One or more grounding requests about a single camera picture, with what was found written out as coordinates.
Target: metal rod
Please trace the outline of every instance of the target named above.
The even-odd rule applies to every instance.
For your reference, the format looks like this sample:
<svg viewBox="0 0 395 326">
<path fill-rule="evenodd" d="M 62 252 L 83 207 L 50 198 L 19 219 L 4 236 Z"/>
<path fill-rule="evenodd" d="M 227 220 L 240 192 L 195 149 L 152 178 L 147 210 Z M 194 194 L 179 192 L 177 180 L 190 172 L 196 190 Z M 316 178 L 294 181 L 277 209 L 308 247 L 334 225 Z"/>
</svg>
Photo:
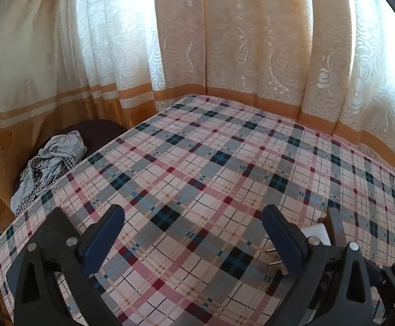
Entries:
<svg viewBox="0 0 395 326">
<path fill-rule="evenodd" d="M 280 260 L 280 261 L 275 261 L 275 262 L 270 262 L 269 264 L 268 264 L 268 266 L 276 266 L 276 265 L 280 265 L 282 263 L 282 260 Z"/>
</svg>

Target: white plastic part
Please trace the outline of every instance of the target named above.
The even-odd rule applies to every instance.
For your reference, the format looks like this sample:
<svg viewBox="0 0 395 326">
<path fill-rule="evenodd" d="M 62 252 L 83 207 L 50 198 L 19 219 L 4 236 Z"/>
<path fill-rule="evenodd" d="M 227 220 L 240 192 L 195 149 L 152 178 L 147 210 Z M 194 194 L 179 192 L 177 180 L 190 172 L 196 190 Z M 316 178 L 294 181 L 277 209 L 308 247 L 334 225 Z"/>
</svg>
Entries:
<svg viewBox="0 0 395 326">
<path fill-rule="evenodd" d="M 331 240 L 329 238 L 329 234 L 327 234 L 326 227 L 323 223 L 318 223 L 316 225 L 312 225 L 310 227 L 305 227 L 300 229 L 305 237 L 309 238 L 310 236 L 316 236 L 320 239 L 323 245 L 331 246 Z"/>
</svg>

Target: orange curtain stripe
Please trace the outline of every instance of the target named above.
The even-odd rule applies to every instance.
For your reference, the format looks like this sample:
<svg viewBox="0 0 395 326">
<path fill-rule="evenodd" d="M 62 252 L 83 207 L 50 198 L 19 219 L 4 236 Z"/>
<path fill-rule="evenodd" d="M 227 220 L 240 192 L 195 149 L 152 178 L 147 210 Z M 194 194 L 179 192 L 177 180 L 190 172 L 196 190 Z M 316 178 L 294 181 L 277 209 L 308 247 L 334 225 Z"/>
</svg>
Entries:
<svg viewBox="0 0 395 326">
<path fill-rule="evenodd" d="M 277 100 L 258 98 L 258 108 L 286 118 L 297 120 L 301 110 L 300 105 L 291 105 Z"/>
<path fill-rule="evenodd" d="M 207 87 L 208 95 L 256 106 L 256 94 L 242 93 L 231 89 Z"/>
<path fill-rule="evenodd" d="M 150 83 L 143 84 L 141 86 L 137 86 L 131 89 L 118 91 L 120 99 L 131 99 L 133 97 L 137 97 L 138 95 L 142 95 L 148 92 L 152 92 L 152 85 Z"/>
<path fill-rule="evenodd" d="M 183 86 L 154 91 L 153 97 L 156 102 L 183 97 L 188 94 L 206 95 L 207 90 L 200 84 L 185 84 Z"/>
<path fill-rule="evenodd" d="M 26 106 L 23 106 L 23 107 L 20 107 L 20 108 L 9 110 L 7 112 L 0 112 L 0 120 L 6 120 L 6 119 L 9 119 L 9 118 L 21 115 L 21 114 L 27 113 L 29 111 L 38 109 L 38 108 L 40 108 L 40 107 L 42 107 L 44 105 L 48 105 L 48 104 L 57 102 L 60 99 L 63 99 L 65 97 L 69 97 L 69 96 L 72 96 L 72 95 L 77 95 L 79 93 L 83 93 L 83 92 L 87 92 L 87 91 L 89 91 L 89 87 L 83 87 L 83 88 L 79 88 L 79 89 L 74 89 L 72 91 L 59 93 L 59 94 L 55 95 L 54 97 L 50 97 L 48 99 L 44 99 L 44 100 L 41 100 L 39 102 L 30 104 L 30 105 L 26 105 Z"/>
<path fill-rule="evenodd" d="M 153 100 L 122 111 L 127 128 L 133 128 L 157 113 Z"/>
<path fill-rule="evenodd" d="M 300 113 L 298 123 L 303 126 L 313 128 L 314 130 L 320 131 L 327 135 L 333 135 L 336 127 L 336 124 L 331 123 L 330 121 L 319 118 L 318 116 L 306 114 L 304 112 Z"/>
</svg>

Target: curtain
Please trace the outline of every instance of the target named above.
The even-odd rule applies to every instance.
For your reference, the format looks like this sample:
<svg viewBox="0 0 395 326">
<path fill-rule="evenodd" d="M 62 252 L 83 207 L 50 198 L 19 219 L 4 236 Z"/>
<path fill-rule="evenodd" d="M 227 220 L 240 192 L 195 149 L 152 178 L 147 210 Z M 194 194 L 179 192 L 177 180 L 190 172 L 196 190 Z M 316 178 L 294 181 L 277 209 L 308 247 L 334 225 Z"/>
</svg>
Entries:
<svg viewBox="0 0 395 326">
<path fill-rule="evenodd" d="M 395 168 L 385 0 L 1 0 L 0 232 L 32 151 L 91 118 L 132 127 L 187 94 L 256 106 Z"/>
</svg>

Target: clothing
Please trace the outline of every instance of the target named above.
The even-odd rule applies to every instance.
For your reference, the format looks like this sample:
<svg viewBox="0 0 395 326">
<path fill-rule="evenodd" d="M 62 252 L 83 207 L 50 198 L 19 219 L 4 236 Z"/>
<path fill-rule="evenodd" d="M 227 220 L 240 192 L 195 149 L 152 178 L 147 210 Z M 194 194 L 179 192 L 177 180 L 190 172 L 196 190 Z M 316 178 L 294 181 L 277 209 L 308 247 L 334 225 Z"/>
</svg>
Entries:
<svg viewBox="0 0 395 326">
<path fill-rule="evenodd" d="M 31 205 L 43 190 L 77 164 L 87 148 L 78 131 L 53 136 L 21 174 L 21 185 L 10 208 L 15 216 Z"/>
</svg>

